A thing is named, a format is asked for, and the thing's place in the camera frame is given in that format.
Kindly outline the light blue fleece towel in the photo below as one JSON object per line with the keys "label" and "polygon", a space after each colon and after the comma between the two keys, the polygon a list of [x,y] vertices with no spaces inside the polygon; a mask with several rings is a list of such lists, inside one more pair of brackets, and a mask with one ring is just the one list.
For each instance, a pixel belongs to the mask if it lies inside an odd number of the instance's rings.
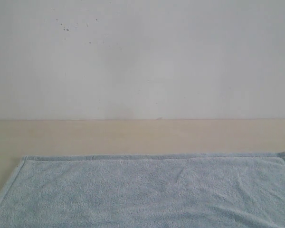
{"label": "light blue fleece towel", "polygon": [[285,152],[25,156],[0,228],[285,228]]}

